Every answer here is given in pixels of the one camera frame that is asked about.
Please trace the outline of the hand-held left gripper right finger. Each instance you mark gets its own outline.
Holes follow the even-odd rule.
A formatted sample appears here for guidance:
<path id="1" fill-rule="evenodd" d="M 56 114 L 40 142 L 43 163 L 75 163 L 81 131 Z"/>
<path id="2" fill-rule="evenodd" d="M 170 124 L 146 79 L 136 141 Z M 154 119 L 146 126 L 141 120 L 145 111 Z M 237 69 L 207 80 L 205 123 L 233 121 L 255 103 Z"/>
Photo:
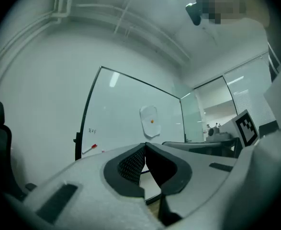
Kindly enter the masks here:
<path id="1" fill-rule="evenodd" d="M 231 172 L 235 158 L 146 143 L 146 165 L 161 190 L 158 219 L 169 226 L 202 206 Z"/>

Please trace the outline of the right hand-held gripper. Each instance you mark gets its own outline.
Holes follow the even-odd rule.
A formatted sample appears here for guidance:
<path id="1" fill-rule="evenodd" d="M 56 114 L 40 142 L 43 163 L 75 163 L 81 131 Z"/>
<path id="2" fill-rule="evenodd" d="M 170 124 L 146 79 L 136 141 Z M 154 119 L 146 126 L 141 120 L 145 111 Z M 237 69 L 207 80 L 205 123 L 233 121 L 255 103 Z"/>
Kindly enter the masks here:
<path id="1" fill-rule="evenodd" d="M 242 146 L 251 146 L 258 138 L 257 129 L 246 109 L 220 127 L 210 128 L 204 143 L 166 141 L 162 145 L 198 154 L 238 158 L 240 142 Z"/>

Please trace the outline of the large white board panel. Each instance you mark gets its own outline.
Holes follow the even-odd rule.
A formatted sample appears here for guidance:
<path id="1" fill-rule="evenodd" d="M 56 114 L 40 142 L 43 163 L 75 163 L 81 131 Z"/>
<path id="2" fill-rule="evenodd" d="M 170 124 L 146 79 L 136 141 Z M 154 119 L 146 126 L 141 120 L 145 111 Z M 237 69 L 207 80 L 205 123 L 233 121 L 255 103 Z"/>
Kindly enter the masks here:
<path id="1" fill-rule="evenodd" d="M 143 132 L 140 109 L 157 108 L 161 133 L 154 138 Z M 110 68 L 100 67 L 86 100 L 80 131 L 75 138 L 75 159 L 102 150 L 153 142 L 185 142 L 181 100 L 160 88 Z M 97 144 L 86 154 L 83 151 Z"/>

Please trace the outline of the white ceiling pipes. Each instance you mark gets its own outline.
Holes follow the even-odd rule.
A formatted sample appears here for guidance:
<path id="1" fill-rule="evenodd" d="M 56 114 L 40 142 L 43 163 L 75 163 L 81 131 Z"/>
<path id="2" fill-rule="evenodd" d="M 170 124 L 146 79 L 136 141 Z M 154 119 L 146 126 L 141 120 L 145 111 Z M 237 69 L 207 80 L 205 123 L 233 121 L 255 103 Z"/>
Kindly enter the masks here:
<path id="1" fill-rule="evenodd" d="M 181 17 L 171 18 L 169 0 L 54 0 L 57 14 L 101 26 L 133 40 L 176 67 L 190 63 L 191 51 L 176 37 Z"/>

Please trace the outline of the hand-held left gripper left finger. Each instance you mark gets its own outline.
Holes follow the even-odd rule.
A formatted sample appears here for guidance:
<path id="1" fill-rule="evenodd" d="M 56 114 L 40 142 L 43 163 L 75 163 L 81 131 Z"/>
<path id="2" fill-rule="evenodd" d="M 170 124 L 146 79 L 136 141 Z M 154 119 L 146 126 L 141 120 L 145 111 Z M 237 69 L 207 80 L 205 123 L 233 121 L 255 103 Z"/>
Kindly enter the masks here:
<path id="1" fill-rule="evenodd" d="M 162 230 L 139 178 L 143 143 L 77 160 L 35 188 L 24 205 L 59 230 Z"/>

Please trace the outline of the white paper sheet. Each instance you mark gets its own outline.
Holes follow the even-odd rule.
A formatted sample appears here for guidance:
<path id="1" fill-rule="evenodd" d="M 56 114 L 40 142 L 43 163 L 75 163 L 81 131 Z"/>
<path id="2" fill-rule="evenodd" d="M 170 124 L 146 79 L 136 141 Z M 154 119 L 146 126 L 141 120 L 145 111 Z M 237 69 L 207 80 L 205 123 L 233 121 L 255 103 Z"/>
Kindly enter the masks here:
<path id="1" fill-rule="evenodd" d="M 159 123 L 157 108 L 153 105 L 143 106 L 140 109 L 140 119 L 144 134 L 149 138 L 159 136 L 161 125 Z"/>

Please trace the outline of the person's black shirt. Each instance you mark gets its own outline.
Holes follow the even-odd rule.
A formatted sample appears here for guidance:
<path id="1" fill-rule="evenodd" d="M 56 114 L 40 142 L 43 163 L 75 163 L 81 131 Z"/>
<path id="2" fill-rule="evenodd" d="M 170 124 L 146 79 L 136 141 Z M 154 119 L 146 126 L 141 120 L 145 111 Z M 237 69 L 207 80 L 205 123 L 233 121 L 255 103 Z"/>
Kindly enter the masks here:
<path id="1" fill-rule="evenodd" d="M 268 41 L 268 60 L 271 81 L 274 81 L 281 71 L 281 14 L 274 8 L 269 8 L 270 21 L 265 28 Z"/>

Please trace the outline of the red-handled thin white tool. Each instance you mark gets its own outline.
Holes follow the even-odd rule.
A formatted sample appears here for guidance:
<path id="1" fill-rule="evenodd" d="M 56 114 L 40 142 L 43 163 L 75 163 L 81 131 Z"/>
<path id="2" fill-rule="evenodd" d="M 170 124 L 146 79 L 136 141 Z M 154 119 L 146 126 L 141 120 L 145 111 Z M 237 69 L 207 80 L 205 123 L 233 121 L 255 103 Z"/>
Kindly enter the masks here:
<path id="1" fill-rule="evenodd" d="M 93 144 L 90 148 L 86 149 L 85 151 L 82 152 L 82 154 L 86 154 L 89 151 L 91 151 L 92 149 L 95 149 L 97 147 L 97 144 Z"/>

